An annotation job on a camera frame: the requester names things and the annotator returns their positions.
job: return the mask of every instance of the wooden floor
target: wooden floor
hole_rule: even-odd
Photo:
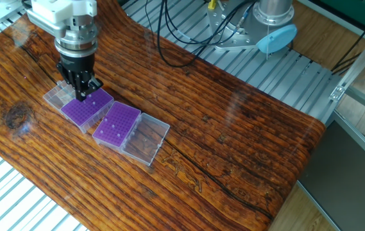
[[[347,52],[359,37],[321,14],[294,0],[294,23],[298,36],[294,49],[328,69]],[[359,42],[349,57],[365,48],[365,40]],[[365,70],[353,86],[365,93]],[[338,111],[365,135],[365,107],[348,96],[342,99]],[[315,208],[305,193],[296,185],[273,222],[270,231],[322,231],[334,230]]]
[[[286,199],[270,231],[334,231],[297,185]]]

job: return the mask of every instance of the purple pipette tip rack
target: purple pipette tip rack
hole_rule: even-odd
[[[77,126],[83,126],[113,100],[113,97],[103,89],[98,89],[92,94],[89,94],[82,102],[76,99],[72,100],[62,107],[61,111]]]
[[[94,132],[94,138],[115,147],[121,147],[137,122],[140,113],[141,111],[136,108],[115,101]]]

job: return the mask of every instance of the black cable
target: black cable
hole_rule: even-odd
[[[360,35],[360,37],[356,40],[356,42],[353,44],[353,46],[350,47],[348,52],[346,52],[343,55],[343,57],[336,63],[336,65],[330,71],[334,71],[335,69],[337,69],[338,67],[340,67],[342,65],[340,63],[344,60],[344,58],[346,58],[349,55],[350,51],[352,51],[354,49],[354,47],[359,43],[359,41],[363,38],[364,35],[365,35],[365,30],[363,31],[362,35]]]
[[[150,30],[151,30],[152,44],[153,44],[153,46],[154,46],[154,47],[156,47],[157,45],[155,45],[155,41],[154,41],[154,31],[153,31],[153,29],[152,29],[151,20],[149,19],[149,15],[148,15],[148,11],[147,11],[147,5],[148,5],[148,0],[146,0],[146,2],[145,2],[145,7],[144,7],[144,8],[145,8],[145,15],[146,15],[146,18],[148,19],[149,28],[150,28]],[[194,51],[192,51],[192,52],[190,52],[190,53],[188,53],[188,54],[193,54],[193,53],[195,53],[195,51],[197,51],[199,48],[195,49]]]
[[[175,31],[179,31],[179,29],[175,26],[175,24],[173,23],[172,21],[172,18],[171,16],[169,15],[169,11],[168,11],[168,7],[167,7],[167,1],[166,1],[166,5],[165,5],[165,14],[166,14],[166,17],[165,17],[165,20],[166,20],[166,25],[167,25],[167,28],[168,30],[170,31],[171,35],[178,41],[184,43],[184,44],[195,44],[195,45],[198,45],[198,44],[202,44],[202,45],[207,45],[207,46],[213,46],[213,45],[218,45],[218,44],[221,44],[221,43],[224,43],[226,41],[228,41],[229,39],[231,39],[236,31],[234,31],[227,39],[225,39],[224,41],[221,41],[222,39],[222,34],[224,33],[224,30],[226,28],[226,26],[228,25],[228,23],[230,22],[230,20],[234,17],[234,15],[237,13],[238,9],[240,9],[242,6],[244,6],[245,4],[249,3],[248,1],[245,1],[241,4],[239,4],[237,7],[235,7],[226,17],[225,19],[221,22],[222,26],[223,26],[223,29],[220,29],[219,31],[217,30],[217,34],[221,33],[221,37],[219,38],[219,40],[215,43],[206,43],[207,40],[209,39],[212,39],[213,36],[211,35],[209,38],[206,38],[205,40],[202,40],[202,41],[197,41],[197,40],[194,40],[193,38],[188,38],[190,39],[191,41],[193,42],[186,42],[186,41],[183,41],[181,40],[180,38],[178,38],[174,33],[173,31],[170,29],[169,27],[169,22],[171,23],[171,25],[173,26],[173,28],[175,29]]]
[[[203,45],[203,47],[200,49],[200,51],[198,52],[198,54],[196,54],[196,56],[190,61],[190,62],[188,62],[187,64],[183,64],[183,65],[173,65],[173,64],[170,64],[166,59],[165,59],[165,57],[164,57],[164,55],[162,54],[162,51],[161,51],[161,47],[160,47],[160,30],[161,30],[161,21],[162,21],[162,14],[163,14],[163,12],[164,12],[164,7],[165,6],[167,6],[167,0],[162,0],[162,2],[161,2],[161,7],[160,7],[160,15],[159,15],[159,20],[158,20],[158,33],[157,33],[157,44],[158,44],[158,52],[159,52],[159,54],[160,54],[160,56],[161,56],[161,59],[167,64],[167,65],[169,65],[169,66],[171,66],[171,67],[185,67],[185,66],[188,66],[188,65],[190,65],[190,64],[192,64],[201,54],[202,54],[202,52],[205,50],[205,48],[207,47],[207,46],[209,46],[209,45],[211,45],[211,41],[212,41],[212,39],[220,32],[220,28],[221,27],[223,27],[223,29],[222,29],[222,31],[225,29],[225,27],[226,27],[226,25],[227,25],[227,23],[229,22],[229,20],[233,17],[232,15],[234,14],[234,13],[236,13],[237,11],[238,11],[238,9],[240,8],[240,7],[242,7],[243,6],[243,4],[246,4],[246,3],[248,3],[247,1],[246,2],[243,2],[243,3],[241,3],[239,6],[237,6],[234,10],[232,10],[232,12],[230,12],[228,15],[227,15],[227,17],[223,20],[223,23],[221,23],[221,24],[219,24],[219,26],[217,27],[217,29],[215,30],[215,32],[209,37],[209,38],[207,38],[207,39],[205,39],[203,42],[204,43],[198,43],[198,44],[202,44]],[[167,11],[167,7],[166,7],[166,21],[167,21],[167,19],[171,19],[171,17],[169,16],[169,12]]]
[[[160,36],[160,30],[161,30],[161,20],[162,20],[162,14],[164,12],[164,5],[165,5],[165,1],[167,0],[162,0],[161,2],[161,8],[160,8],[160,13],[159,13],[159,20],[158,20],[158,32],[157,32],[157,44],[158,44],[158,52],[159,52],[159,55],[161,56],[161,59],[169,66],[171,67],[185,67],[185,66],[188,66],[190,64],[192,64],[199,56],[200,54],[205,50],[206,46],[203,46],[203,48],[200,49],[200,51],[198,52],[198,54],[195,55],[195,57],[190,61],[188,62],[187,64],[183,64],[183,65],[173,65],[173,64],[170,64],[164,57],[164,55],[162,54],[162,51],[161,51],[161,45],[160,45],[160,39],[161,39],[161,36]]]

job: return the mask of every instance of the silver cylinder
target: silver cylinder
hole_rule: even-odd
[[[260,0],[260,11],[269,16],[283,15],[292,6],[292,0]]]

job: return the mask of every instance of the wood knot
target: wood knot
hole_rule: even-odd
[[[30,122],[34,112],[27,103],[19,101],[4,115],[5,124],[12,130],[20,128],[24,123]]]
[[[224,133],[222,133],[219,137],[218,137],[218,142],[220,144],[223,144],[223,141],[226,139],[226,135]]]
[[[202,118],[202,121],[204,121],[204,122],[208,122],[208,119],[209,119],[209,116],[208,116],[208,115],[205,115],[205,116]]]

